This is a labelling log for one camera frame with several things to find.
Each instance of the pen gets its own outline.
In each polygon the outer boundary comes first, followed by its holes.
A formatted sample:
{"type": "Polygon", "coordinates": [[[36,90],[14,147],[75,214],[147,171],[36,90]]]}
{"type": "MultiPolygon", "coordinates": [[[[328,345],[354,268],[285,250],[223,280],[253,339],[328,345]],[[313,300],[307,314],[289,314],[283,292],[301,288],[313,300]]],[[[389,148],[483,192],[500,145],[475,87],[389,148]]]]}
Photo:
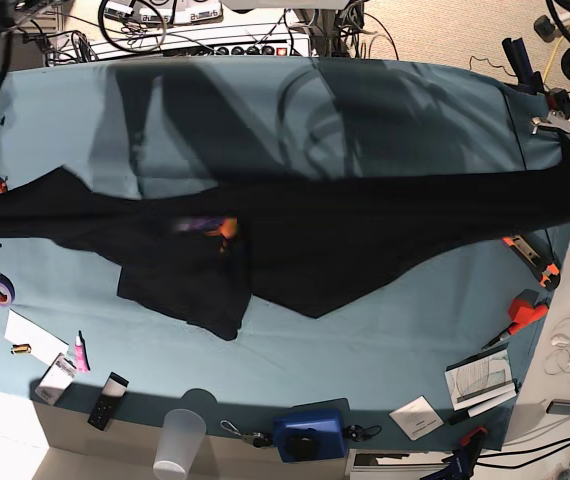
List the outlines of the pen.
{"type": "Polygon", "coordinates": [[[516,396],[516,389],[512,390],[511,392],[499,395],[498,397],[494,397],[491,400],[487,400],[486,402],[474,405],[473,407],[468,408],[467,410],[464,410],[460,413],[457,413],[456,415],[450,417],[447,420],[447,423],[449,423],[450,425],[456,425],[457,423],[461,423],[462,421],[467,420],[468,418],[480,415],[481,413],[486,412],[487,410],[494,408],[500,405],[501,403],[504,403],[507,400],[514,398],[515,396],[516,396]]]}

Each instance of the purple tape roll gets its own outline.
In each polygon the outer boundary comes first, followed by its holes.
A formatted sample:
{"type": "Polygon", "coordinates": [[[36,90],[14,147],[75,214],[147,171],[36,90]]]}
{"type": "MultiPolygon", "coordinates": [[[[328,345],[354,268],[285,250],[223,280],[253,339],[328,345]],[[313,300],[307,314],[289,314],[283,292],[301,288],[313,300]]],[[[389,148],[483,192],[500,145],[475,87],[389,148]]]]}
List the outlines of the purple tape roll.
{"type": "Polygon", "coordinates": [[[14,285],[4,275],[0,275],[0,306],[7,307],[14,301],[14,285]]]}

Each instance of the paper sheet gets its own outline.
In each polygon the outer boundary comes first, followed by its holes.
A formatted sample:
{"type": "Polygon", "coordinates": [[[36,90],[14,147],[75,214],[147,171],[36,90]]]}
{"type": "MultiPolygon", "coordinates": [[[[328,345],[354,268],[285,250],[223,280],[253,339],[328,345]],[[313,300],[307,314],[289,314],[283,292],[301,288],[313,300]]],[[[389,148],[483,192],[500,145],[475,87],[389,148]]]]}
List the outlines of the paper sheet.
{"type": "Polygon", "coordinates": [[[69,347],[67,343],[13,310],[10,310],[7,316],[5,339],[13,345],[29,344],[32,347],[32,355],[47,366],[52,365],[61,353],[66,355],[69,347]]]}
{"type": "Polygon", "coordinates": [[[477,355],[445,371],[454,410],[469,408],[505,393],[512,384],[512,370],[505,348],[477,355]]]}
{"type": "Polygon", "coordinates": [[[418,397],[413,402],[393,411],[389,416],[412,440],[417,440],[443,425],[443,420],[425,400],[425,397],[418,397]]]}

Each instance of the white paper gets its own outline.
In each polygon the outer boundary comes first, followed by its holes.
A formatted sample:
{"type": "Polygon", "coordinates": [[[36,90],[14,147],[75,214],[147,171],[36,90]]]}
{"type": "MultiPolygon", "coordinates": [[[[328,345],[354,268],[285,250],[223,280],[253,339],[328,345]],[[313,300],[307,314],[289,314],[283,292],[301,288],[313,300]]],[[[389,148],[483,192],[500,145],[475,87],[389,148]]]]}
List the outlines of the white paper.
{"type": "Polygon", "coordinates": [[[13,310],[10,310],[7,316],[5,339],[12,345],[29,344],[32,347],[31,354],[48,366],[52,365],[61,353],[67,354],[69,347],[67,343],[13,310]]]}
{"type": "Polygon", "coordinates": [[[45,400],[49,405],[54,405],[61,397],[69,384],[74,380],[76,369],[65,360],[65,355],[60,354],[54,364],[47,370],[34,393],[45,400]]]}
{"type": "Polygon", "coordinates": [[[403,429],[410,440],[417,440],[443,425],[441,417],[427,403],[425,397],[418,397],[393,411],[389,416],[403,429]]]}
{"type": "Polygon", "coordinates": [[[507,350],[447,370],[445,380],[454,410],[502,395],[513,386],[507,350]]]}

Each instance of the red handle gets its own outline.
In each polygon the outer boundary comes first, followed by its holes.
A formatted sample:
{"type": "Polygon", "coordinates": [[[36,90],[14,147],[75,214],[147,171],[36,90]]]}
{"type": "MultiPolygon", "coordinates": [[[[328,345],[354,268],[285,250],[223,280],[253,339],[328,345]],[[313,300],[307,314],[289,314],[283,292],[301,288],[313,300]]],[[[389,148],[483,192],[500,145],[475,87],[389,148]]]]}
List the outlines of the red handle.
{"type": "Polygon", "coordinates": [[[534,323],[537,320],[540,320],[541,318],[543,318],[545,315],[547,315],[548,311],[549,311],[549,307],[546,304],[539,303],[538,305],[536,305],[536,307],[534,308],[534,311],[532,312],[532,314],[529,317],[524,318],[524,319],[520,319],[520,321],[518,323],[516,323],[516,322],[512,323],[508,328],[509,333],[514,335],[521,328],[526,327],[527,325],[534,323]]]}

